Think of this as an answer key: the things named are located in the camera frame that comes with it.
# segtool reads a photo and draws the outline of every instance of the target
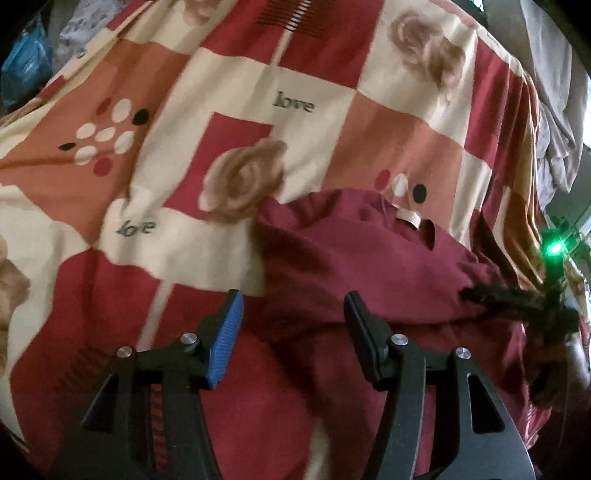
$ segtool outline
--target metal screw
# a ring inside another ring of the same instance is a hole
[[[458,348],[456,348],[456,355],[460,357],[462,360],[468,360],[472,356],[470,350],[463,346],[459,346]]]
[[[133,352],[134,349],[132,349],[130,346],[122,346],[119,350],[117,350],[117,356],[119,358],[127,358],[131,356]]]
[[[392,335],[391,340],[394,345],[408,345],[408,337],[406,335],[403,335],[402,333],[395,333],[394,335]]]
[[[184,333],[181,335],[181,343],[185,345],[192,345],[197,341],[197,335],[193,332]]]

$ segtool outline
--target rose print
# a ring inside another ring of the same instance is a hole
[[[218,222],[253,216],[259,202],[283,186],[284,141],[263,138],[218,157],[203,180],[199,208]]]
[[[31,281],[7,259],[8,246],[0,236],[0,374],[7,361],[8,325],[14,310],[29,296]]]
[[[221,0],[185,0],[183,19],[187,25],[205,25]]]
[[[434,81],[449,100],[462,78],[464,51],[443,35],[438,24],[414,11],[403,13],[390,25],[389,37],[405,66]]]

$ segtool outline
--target white cloth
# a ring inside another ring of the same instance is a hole
[[[579,170],[587,72],[554,21],[532,0],[484,0],[489,31],[531,75],[540,98],[538,198],[569,192]]]
[[[128,3],[129,0],[80,0],[54,48],[53,71],[61,70]]]
[[[55,50],[60,42],[60,33],[68,24],[80,0],[54,0],[47,26],[47,38]]]

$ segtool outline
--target clothing tag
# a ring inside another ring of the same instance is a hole
[[[398,209],[398,212],[396,213],[396,218],[405,220],[417,229],[421,225],[421,216],[417,212],[413,212],[412,210],[407,210],[405,208]]]

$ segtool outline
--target polka dots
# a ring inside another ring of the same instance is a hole
[[[58,148],[60,150],[63,150],[64,152],[67,152],[68,150],[71,150],[75,146],[76,146],[76,144],[74,142],[68,142],[68,143],[64,143],[64,144],[60,145]]]
[[[92,173],[97,177],[106,177],[112,169],[113,161],[109,157],[101,157],[96,161]]]
[[[82,140],[83,138],[88,138],[94,135],[96,132],[96,125],[95,124],[84,124],[76,131],[76,138],[78,140]]]
[[[96,108],[96,114],[102,115],[107,111],[109,105],[111,104],[111,97],[105,98],[100,105]]]
[[[389,170],[382,170],[378,173],[378,176],[375,177],[374,187],[376,190],[380,192],[388,186],[390,181],[390,171]]]
[[[129,100],[128,98],[122,98],[113,107],[113,112],[111,113],[111,120],[113,120],[116,124],[120,124],[123,120],[129,117],[130,113],[131,100]]]
[[[115,136],[115,127],[108,127],[96,134],[95,141],[107,142]]]
[[[88,145],[87,147],[80,148],[74,155],[74,162],[76,165],[86,165],[90,162],[97,153],[96,147]]]
[[[406,195],[408,191],[408,178],[404,173],[399,173],[393,179],[392,184],[390,185],[394,196],[396,197],[403,197]]]
[[[134,144],[134,132],[127,130],[123,132],[117,140],[115,140],[115,153],[123,154],[127,153]]]
[[[427,187],[422,183],[417,183],[413,188],[413,200],[416,203],[423,203],[427,200]]]
[[[112,97],[105,98],[96,108],[97,116],[107,113],[113,104]],[[91,161],[97,158],[93,165],[91,165],[92,172],[97,177],[106,177],[113,168],[117,165],[119,155],[124,155],[130,151],[135,142],[135,130],[126,129],[132,125],[140,127],[148,123],[150,119],[150,112],[142,108],[136,111],[133,118],[130,118],[132,112],[132,103],[128,98],[123,98],[117,101],[111,109],[111,118],[108,117],[96,120],[96,123],[87,122],[76,130],[74,136],[77,140],[86,140],[83,142],[67,142],[59,145],[59,149],[66,152],[77,148],[74,151],[74,163],[78,166],[88,165]],[[101,148],[103,153],[112,153],[108,155],[98,155],[98,144],[105,144],[112,141],[112,144],[106,144]]]
[[[131,123],[137,126],[144,125],[148,122],[148,118],[150,118],[150,114],[145,108],[142,108],[134,115],[134,119]]]

